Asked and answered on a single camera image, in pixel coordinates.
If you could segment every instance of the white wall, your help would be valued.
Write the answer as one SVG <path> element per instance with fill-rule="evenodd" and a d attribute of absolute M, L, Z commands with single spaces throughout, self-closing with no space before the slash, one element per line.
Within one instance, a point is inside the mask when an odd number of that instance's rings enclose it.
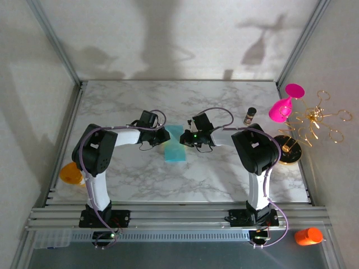
<path fill-rule="evenodd" d="M 305 88 L 309 104 L 316 105 L 317 91 L 325 90 L 332 95 L 322 105 L 325 112 L 347 109 L 353 114 L 351 122 L 326 119 L 345 135 L 343 143 L 332 143 L 322 127 L 313 148 L 303 148 L 309 189 L 315 201 L 328 208 L 348 268 L 359 264 L 358 10 L 358 0 L 332 0 L 287 81 Z"/>
<path fill-rule="evenodd" d="M 276 80 L 317 0 L 40 0 L 83 80 Z"/>
<path fill-rule="evenodd" d="M 30 209 L 49 182 L 73 93 L 23 0 L 0 9 L 0 268 L 15 254 Z"/>

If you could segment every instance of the small jar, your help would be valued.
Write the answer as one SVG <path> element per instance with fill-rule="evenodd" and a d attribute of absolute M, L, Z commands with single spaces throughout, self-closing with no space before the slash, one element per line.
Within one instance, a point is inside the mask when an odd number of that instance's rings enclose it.
<path fill-rule="evenodd" d="M 248 108 L 248 112 L 247 112 L 247 115 L 246 115 L 243 123 L 247 126 L 250 125 L 252 123 L 253 117 L 256 113 L 257 113 L 257 110 L 255 108 Z"/>

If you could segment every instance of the blue sponge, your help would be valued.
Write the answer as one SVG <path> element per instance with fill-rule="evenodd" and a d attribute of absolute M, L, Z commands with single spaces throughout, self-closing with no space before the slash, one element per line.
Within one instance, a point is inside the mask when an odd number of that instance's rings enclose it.
<path fill-rule="evenodd" d="M 165 129 L 169 132 L 171 140 L 164 144 L 165 161 L 185 161 L 185 146 L 180 144 L 180 136 L 183 134 L 182 125 L 166 125 Z"/>

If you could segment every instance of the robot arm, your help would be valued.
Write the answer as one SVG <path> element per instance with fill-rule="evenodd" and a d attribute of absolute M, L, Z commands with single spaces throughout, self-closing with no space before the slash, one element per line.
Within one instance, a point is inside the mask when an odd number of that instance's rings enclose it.
<path fill-rule="evenodd" d="M 122 146 L 126 144 L 137 144 L 140 140 L 141 132 L 136 129 L 120 129 L 114 131 L 117 134 L 115 147 Z M 110 204 L 110 198 L 107 193 L 106 185 L 106 169 L 105 171 L 97 174 L 94 178 L 91 179 L 91 190 L 93 192 L 93 200 L 99 211 L 105 210 L 105 208 Z M 90 198 L 88 198 L 87 204 L 92 208 Z"/>
<path fill-rule="evenodd" d="M 215 146 L 234 146 L 243 166 L 249 173 L 250 193 L 246 202 L 248 217 L 257 224 L 271 212 L 271 205 L 265 193 L 269 193 L 270 171 L 265 182 L 265 173 L 278 158 L 275 145 L 262 134 L 250 130 L 238 131 L 236 128 L 213 128 L 205 113 L 189 120 L 190 130 L 185 130 L 180 143 L 197 149 L 202 144 Z M 263 131 L 258 124 L 252 129 Z"/>
<path fill-rule="evenodd" d="M 88 179 L 90 180 L 88 191 L 91 192 L 92 195 L 90 196 L 93 199 L 91 202 L 89 197 L 86 206 L 87 210 L 93 210 L 94 204 L 98 211 L 103 212 L 102 215 L 106 215 L 105 211 L 111 211 L 111 201 L 107 193 L 105 175 L 115 147 L 139 144 L 145 141 L 153 147 L 170 139 L 169 133 L 164 127 L 158 130 L 148 130 L 153 128 L 156 119 L 158 119 L 156 114 L 144 110 L 141 118 L 132 122 L 129 127 L 142 127 L 147 128 L 147 130 L 122 128 L 109 131 L 103 129 L 93 133 L 86 140 L 82 149 L 82 158 L 86 170 L 92 176 L 91 179 Z M 82 170 L 79 157 L 80 144 L 88 133 L 96 128 L 99 128 L 99 126 L 95 124 L 90 124 L 87 127 L 72 153 L 72 160 L 80 170 Z"/>

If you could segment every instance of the plastic container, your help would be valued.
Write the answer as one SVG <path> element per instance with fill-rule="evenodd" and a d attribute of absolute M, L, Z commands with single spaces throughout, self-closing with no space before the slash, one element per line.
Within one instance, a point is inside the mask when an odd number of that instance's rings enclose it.
<path fill-rule="evenodd" d="M 308 228 L 296 232 L 294 238 L 298 245 L 314 245 L 323 241 L 323 234 L 318 228 Z"/>
<path fill-rule="evenodd" d="M 85 186 L 84 177 L 81 174 L 81 171 L 77 168 L 75 162 L 71 162 L 65 165 L 60 171 L 60 178 L 67 184 L 79 185 L 81 187 Z"/>

